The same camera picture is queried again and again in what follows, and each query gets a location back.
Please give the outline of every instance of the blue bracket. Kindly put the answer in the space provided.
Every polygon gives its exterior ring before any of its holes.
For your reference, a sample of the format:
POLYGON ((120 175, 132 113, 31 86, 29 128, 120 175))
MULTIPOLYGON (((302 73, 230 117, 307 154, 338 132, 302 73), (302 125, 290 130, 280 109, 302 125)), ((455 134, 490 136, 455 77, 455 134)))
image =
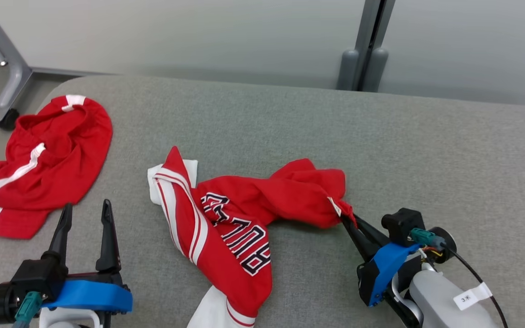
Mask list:
POLYGON ((42 307, 127 313, 133 311, 133 295, 118 285, 69 280, 56 301, 44 303, 42 307))
POLYGON ((414 253, 420 247, 421 245, 419 244, 403 247, 395 243, 388 243, 376 252, 372 261, 375 262, 380 273, 374 282, 374 288, 372 289, 370 298, 370 307, 382 301, 384 298, 383 293, 386 288, 388 288, 388 284, 392 281, 396 272, 400 270, 400 267, 404 264, 408 255, 414 253))

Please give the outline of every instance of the caster wheel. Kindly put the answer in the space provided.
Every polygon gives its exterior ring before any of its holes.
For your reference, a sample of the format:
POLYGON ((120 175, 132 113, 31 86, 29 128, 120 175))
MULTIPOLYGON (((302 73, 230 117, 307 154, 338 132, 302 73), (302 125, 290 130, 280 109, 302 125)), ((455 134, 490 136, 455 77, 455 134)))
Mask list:
POLYGON ((5 114, 3 120, 0 120, 0 128, 5 131, 13 131, 15 129, 15 120, 19 118, 19 112, 16 109, 11 108, 5 114))

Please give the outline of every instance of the clothing tag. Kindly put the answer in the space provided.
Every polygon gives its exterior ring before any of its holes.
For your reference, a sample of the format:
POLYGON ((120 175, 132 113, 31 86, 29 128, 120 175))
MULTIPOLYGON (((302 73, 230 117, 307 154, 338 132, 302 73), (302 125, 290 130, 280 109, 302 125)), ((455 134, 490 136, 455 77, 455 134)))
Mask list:
POLYGON ((471 288, 468 291, 464 291, 463 293, 460 293, 459 295, 453 297, 453 300, 455 301, 455 304, 457 304, 459 309, 463 311, 464 309, 467 309, 468 307, 481 301, 482 299, 486 299, 491 296, 491 291, 489 290, 485 282, 482 282, 479 286, 471 288))
POLYGON ((329 201, 331 201, 331 205, 333 205, 335 211, 337 212, 337 216, 341 216, 341 208, 339 206, 335 205, 335 202, 334 202, 333 198, 327 197, 327 199, 329 199, 329 201))

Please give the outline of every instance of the gray table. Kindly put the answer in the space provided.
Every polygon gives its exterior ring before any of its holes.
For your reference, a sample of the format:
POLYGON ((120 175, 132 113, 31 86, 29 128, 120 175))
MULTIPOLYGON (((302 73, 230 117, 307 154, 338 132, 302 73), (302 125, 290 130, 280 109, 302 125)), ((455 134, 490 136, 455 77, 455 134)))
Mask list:
MULTIPOLYGON (((149 199, 145 169, 173 145, 200 161, 198 180, 268 177, 302 157, 343 169, 357 214, 379 226, 398 208, 420 210, 427 226, 456 238, 510 326, 525 327, 525 107, 152 77, 83 77, 48 100, 64 94, 97 100, 113 120, 104 168, 74 208, 67 265, 94 269, 102 200, 110 199, 135 298, 115 328, 185 327, 210 286, 175 249, 149 199)), ((31 241, 0 239, 0 282, 48 247, 59 214, 31 241)), ((355 275, 362 260, 342 226, 277 222, 269 234, 274 287, 257 327, 402 326, 387 305, 363 305, 355 275)), ((461 288, 477 285, 457 260, 440 267, 461 288)))

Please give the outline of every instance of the black cable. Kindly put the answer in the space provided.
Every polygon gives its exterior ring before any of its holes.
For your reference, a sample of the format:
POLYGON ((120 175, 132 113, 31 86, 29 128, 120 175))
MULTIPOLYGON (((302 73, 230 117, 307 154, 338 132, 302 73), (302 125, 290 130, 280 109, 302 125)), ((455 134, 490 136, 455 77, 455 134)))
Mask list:
MULTIPOLYGON (((481 279, 479 274, 477 274, 477 272, 475 272, 475 270, 473 270, 473 268, 469 265, 469 263, 467 263, 467 261, 465 261, 456 251, 454 251, 453 249, 450 249, 449 247, 447 247, 447 245, 445 243, 441 243, 441 246, 443 246, 447 251, 450 251, 453 255, 455 255, 455 257, 458 258, 461 261, 461 263, 463 263, 463 265, 466 268, 469 269, 469 271, 471 271, 471 273, 473 274, 473 276, 475 276, 475 278, 477 278, 477 281, 479 283, 483 282, 483 279, 481 279)), ((504 316, 504 312, 502 312, 502 308, 499 307, 498 301, 496 301, 495 297, 493 297, 493 296, 490 296, 489 298, 494 303, 495 308, 498 310, 499 318, 502 319, 502 324, 504 324, 504 328, 508 328, 508 323, 506 322, 506 317, 504 316)))

